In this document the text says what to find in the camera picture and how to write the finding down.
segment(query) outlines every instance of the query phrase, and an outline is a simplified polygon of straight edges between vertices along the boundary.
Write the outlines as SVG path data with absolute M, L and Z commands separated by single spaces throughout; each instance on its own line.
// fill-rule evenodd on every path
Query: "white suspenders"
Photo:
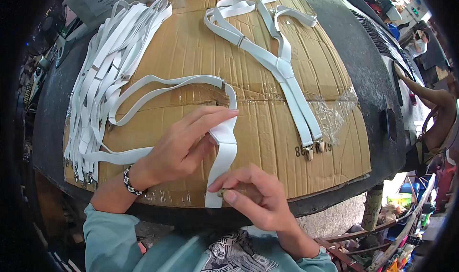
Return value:
M 304 98 L 291 67 L 291 46 L 279 32 L 277 18 L 280 15 L 295 17 L 307 26 L 314 26 L 315 17 L 279 5 L 274 18 L 271 18 L 265 3 L 276 0 L 260 0 L 258 8 L 271 36 L 278 40 L 278 57 L 250 42 L 241 32 L 228 23 L 225 18 L 248 13 L 255 9 L 255 2 L 249 0 L 221 0 L 213 9 L 206 11 L 204 22 L 219 36 L 252 54 L 263 66 L 272 72 L 284 91 L 290 112 L 301 138 L 301 145 L 308 150 L 312 159 L 313 141 L 322 142 L 322 133 L 317 121 Z M 172 14 L 172 6 L 167 0 L 157 0 L 150 7 L 139 2 L 128 4 L 120 0 L 115 3 L 112 16 L 99 28 L 91 39 L 88 53 L 78 74 L 70 96 L 69 138 L 64 151 L 66 165 L 73 164 L 75 181 L 92 183 L 98 181 L 98 162 L 131 164 L 146 156 L 153 147 L 115 152 L 104 143 L 107 120 L 111 125 L 123 126 L 147 101 L 176 88 L 205 83 L 214 85 L 228 95 L 230 109 L 236 109 L 236 94 L 233 88 L 219 77 L 211 75 L 188 76 L 173 80 L 163 80 L 148 75 L 121 93 L 121 87 L 128 83 L 130 76 L 140 63 L 146 47 L 153 35 Z M 172 85 L 157 89 L 141 97 L 121 119 L 116 113 L 121 104 L 135 91 L 150 82 Z M 233 129 L 236 117 L 210 129 L 210 135 L 219 145 L 219 152 L 210 170 L 208 186 L 215 178 L 226 172 L 232 164 L 237 143 Z M 222 199 L 216 193 L 206 193 L 206 207 L 221 207 Z
M 313 141 L 321 144 L 321 151 L 324 148 L 322 132 L 312 113 L 304 95 L 298 85 L 291 66 L 291 46 L 284 35 L 279 31 L 277 18 L 280 15 L 295 17 L 303 25 L 313 27 L 317 19 L 294 9 L 278 5 L 272 18 L 266 9 L 265 3 L 276 0 L 259 0 L 257 6 L 261 16 L 273 38 L 279 42 L 278 56 L 276 57 L 266 49 L 252 43 L 238 29 L 225 20 L 232 17 L 251 12 L 255 9 L 255 2 L 250 0 L 220 0 L 215 8 L 208 9 L 204 16 L 204 23 L 215 34 L 223 37 L 229 42 L 249 52 L 263 66 L 274 75 L 279 82 L 287 100 L 290 113 L 295 122 L 301 138 L 301 145 L 308 151 L 308 159 L 313 156 Z

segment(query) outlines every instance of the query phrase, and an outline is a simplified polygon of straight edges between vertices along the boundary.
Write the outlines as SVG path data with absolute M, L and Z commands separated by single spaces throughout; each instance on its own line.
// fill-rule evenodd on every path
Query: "plastic wrap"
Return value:
M 341 128 L 357 103 L 353 86 L 344 91 L 332 104 L 327 104 L 321 96 L 316 96 L 315 100 L 309 101 L 325 142 L 339 144 Z

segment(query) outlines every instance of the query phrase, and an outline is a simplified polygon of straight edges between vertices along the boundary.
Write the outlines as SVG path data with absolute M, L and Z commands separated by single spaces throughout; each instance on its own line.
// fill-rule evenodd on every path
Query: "wrist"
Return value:
M 295 217 L 293 214 L 290 213 L 289 216 L 284 218 L 284 223 L 283 225 L 276 230 L 277 232 L 284 233 L 284 234 L 298 234 L 302 232 L 301 227 L 298 225 L 296 222 Z
M 141 158 L 129 169 L 129 181 L 133 188 L 144 191 L 158 184 L 155 176 L 148 169 L 145 158 Z

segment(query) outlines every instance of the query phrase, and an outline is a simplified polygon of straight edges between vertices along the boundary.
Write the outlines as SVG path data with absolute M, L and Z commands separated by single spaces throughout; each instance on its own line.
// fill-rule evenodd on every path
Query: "cardboard box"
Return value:
M 359 106 L 348 106 L 343 96 L 352 92 L 352 83 L 336 49 L 320 24 L 302 27 L 291 17 L 281 17 L 281 31 L 292 45 L 292 65 L 296 79 L 325 132 L 341 117 L 337 140 L 324 153 L 308 161 L 300 148 L 300 138 L 284 94 L 272 76 L 255 58 L 241 48 L 215 35 L 204 24 L 204 12 L 217 0 L 170 0 L 173 14 L 156 32 L 130 80 L 154 74 L 173 79 L 196 74 L 223 78 L 233 86 L 240 110 L 234 128 L 238 153 L 232 169 L 254 163 L 277 175 L 288 199 L 329 189 L 370 172 L 370 152 L 364 119 Z M 286 5 L 314 14 L 306 0 L 278 0 L 269 8 Z M 248 39 L 277 54 L 272 39 L 257 11 L 228 18 Z M 148 84 L 129 97 L 119 108 L 117 118 L 144 94 L 163 84 Z M 164 93 L 146 103 L 124 126 L 106 131 L 104 143 L 113 151 L 153 146 L 168 129 L 200 105 L 227 105 L 224 92 L 205 84 L 188 85 Z M 210 154 L 192 176 L 149 189 L 138 201 L 162 206 L 203 207 L 207 177 L 215 158 Z M 99 163 L 99 183 L 123 171 L 125 166 Z M 75 184 L 71 166 L 66 180 Z

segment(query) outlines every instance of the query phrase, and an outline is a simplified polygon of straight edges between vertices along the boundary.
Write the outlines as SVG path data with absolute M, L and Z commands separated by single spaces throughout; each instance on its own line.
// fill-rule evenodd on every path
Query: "plastic bag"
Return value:
M 398 203 L 389 202 L 381 208 L 378 218 L 381 219 L 382 223 L 387 223 L 388 221 L 395 220 L 397 215 L 402 214 L 405 211 L 406 208 Z

